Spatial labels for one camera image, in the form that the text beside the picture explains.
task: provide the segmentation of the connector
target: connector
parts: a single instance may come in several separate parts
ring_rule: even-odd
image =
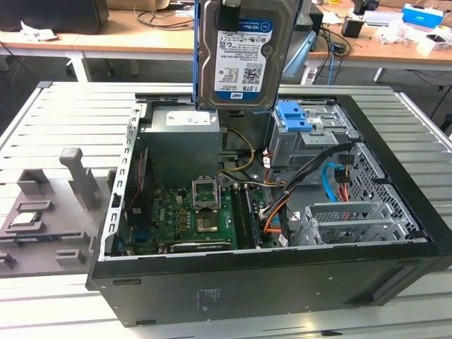
[[[335,168],[334,169],[334,180],[338,184],[344,184],[347,182],[351,182],[350,176],[347,176],[347,172],[345,171],[345,168]]]
[[[338,163],[341,165],[354,165],[355,156],[353,154],[338,154]]]

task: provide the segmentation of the yellow wire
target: yellow wire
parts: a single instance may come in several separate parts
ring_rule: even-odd
[[[254,152],[256,150],[253,149],[252,144],[248,141],[247,138],[245,138],[243,135],[241,135],[238,131],[236,131],[235,129],[229,129],[229,131],[234,132],[235,134],[237,134],[249,147],[249,150],[251,151],[251,157],[249,158],[249,161],[240,167],[233,167],[233,168],[225,168],[225,169],[219,169],[219,172],[236,172],[236,171],[241,171],[241,170],[245,170],[246,168],[250,167],[251,164],[254,161]]]

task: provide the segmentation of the wire bundle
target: wire bundle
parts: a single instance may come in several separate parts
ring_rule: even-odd
[[[328,157],[332,156],[335,153],[350,151],[354,145],[355,143],[344,143],[342,145],[333,146],[327,150],[324,150],[315,158],[310,160],[307,164],[305,164],[305,166],[297,170],[282,189],[283,193],[280,195],[280,197],[263,209],[262,216],[266,217],[267,215],[269,215],[268,218],[266,217],[267,222],[266,226],[263,229],[264,232],[278,232],[270,228],[271,220],[276,215],[276,213],[289,201],[292,192],[295,190],[296,186],[299,183],[301,183],[308,175],[316,171]]]
[[[139,23],[142,23],[143,25],[146,25],[146,26],[158,29],[158,30],[189,30],[193,27],[192,23],[194,23],[194,18],[192,16],[190,16],[189,14],[187,14],[187,15],[190,16],[190,20],[182,21],[181,23],[173,23],[173,24],[169,24],[169,25],[156,25],[153,23],[153,21],[155,19],[164,20],[169,17],[175,16],[176,13],[171,13],[166,16],[156,16],[153,11],[144,11],[144,12],[141,12],[138,14],[136,12],[137,6],[139,6],[139,4],[134,6],[133,13],[135,14],[136,20]],[[149,14],[149,13],[151,13],[153,15],[153,17],[149,21],[143,20],[142,17],[145,14]]]
[[[335,50],[334,41],[331,39],[331,35],[335,35],[336,37],[339,37],[347,45],[343,52],[339,52],[337,49]],[[316,75],[314,81],[316,81],[317,78],[320,76],[322,78],[327,78],[328,84],[332,85],[336,81],[336,78],[338,77],[339,73],[343,70],[342,61],[346,56],[348,56],[352,52],[352,45],[344,37],[341,37],[339,34],[334,33],[331,30],[329,30],[328,28],[324,28],[323,26],[321,27],[319,36],[321,36],[323,39],[326,40],[326,44],[328,46],[328,56],[326,57],[325,61],[322,63],[322,66],[320,67],[319,72],[317,72],[317,75]],[[338,67],[338,70],[334,74],[333,69],[334,69],[335,57],[339,58],[339,62],[338,62],[339,67]],[[330,73],[328,76],[322,76],[321,72],[330,58],[331,58],[330,65],[328,66],[328,70],[330,71]]]

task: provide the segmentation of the metal slat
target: metal slat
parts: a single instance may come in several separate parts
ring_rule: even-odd
[[[57,146],[16,146],[6,150],[2,155],[5,157],[59,157],[64,148],[80,148],[83,156],[116,155],[123,153],[122,145],[57,145]]]
[[[51,135],[43,138],[40,135],[14,136],[9,141],[9,145],[122,145],[124,133],[103,134],[103,135]]]
[[[380,133],[380,136],[387,143],[402,143],[407,141],[410,143],[436,143],[438,141],[434,134],[424,131],[420,133]]]
[[[407,162],[450,162],[452,161],[452,153],[447,152],[430,152],[430,153],[397,153],[395,156],[401,163]]]
[[[400,104],[400,100],[394,95],[352,95],[359,105],[362,102],[397,102]]]
[[[411,117],[367,117],[373,125],[419,125],[422,124],[419,119]]]
[[[452,174],[413,175],[412,179],[419,187],[452,187]]]
[[[119,156],[86,157],[82,158],[84,167],[115,168],[118,165]],[[59,161],[59,157],[11,157],[0,159],[0,168],[5,170],[32,170],[35,168],[65,168]]]
[[[76,134],[121,134],[124,135],[124,126],[122,125],[86,125],[86,126],[46,126],[45,129],[42,126],[21,126],[18,128],[19,134],[24,135],[42,135],[43,138],[46,135],[76,135]]]
[[[80,117],[27,117],[23,123],[30,125],[122,125],[126,128],[129,117],[90,117],[80,119]]]
[[[441,217],[452,217],[452,200],[449,201],[448,203],[450,203],[449,206],[444,206],[444,207],[438,207],[435,206],[435,202],[433,203],[433,206],[435,207],[435,210],[438,212],[438,214]]]
[[[405,109],[400,102],[358,102],[361,109]]]
[[[130,108],[134,104],[135,100],[80,100],[72,101],[71,107],[79,108]],[[60,108],[64,109],[66,103],[49,101],[49,100],[39,100],[35,103],[36,108]]]
[[[421,187],[421,190],[430,201],[452,200],[452,189],[450,187],[436,187],[434,189]]]
[[[29,117],[130,117],[130,108],[34,108]]]
[[[446,152],[442,143],[387,143],[393,152]]]
[[[425,132],[425,126],[419,124],[419,125],[407,125],[407,126],[401,126],[401,125],[375,125],[375,129],[379,133],[423,133]]]
[[[404,163],[403,167],[407,170],[410,175],[423,175],[423,174],[450,174],[452,173],[452,164],[449,162],[444,163],[433,163],[433,164],[423,164],[423,163]]]
[[[367,117],[412,117],[407,109],[363,109]]]

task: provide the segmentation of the sticker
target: sticker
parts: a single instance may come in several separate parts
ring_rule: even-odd
[[[219,307],[221,297],[221,289],[215,288],[212,290],[199,290],[195,294],[195,310],[209,311]]]
[[[18,238],[17,242],[37,242],[37,238]]]
[[[269,157],[263,157],[263,166],[265,168],[270,168],[270,158]]]
[[[214,89],[220,97],[257,97],[266,67],[262,47],[272,31],[273,24],[261,19],[239,19],[237,32],[218,31]]]
[[[294,212],[292,217],[290,217],[290,221],[300,221],[301,219],[302,219],[302,215],[300,214],[299,211]]]
[[[171,111],[167,113],[167,126],[210,125],[209,112]]]
[[[280,234],[279,241],[280,244],[282,244],[284,247],[287,247],[287,245],[289,244],[288,240],[282,234]]]

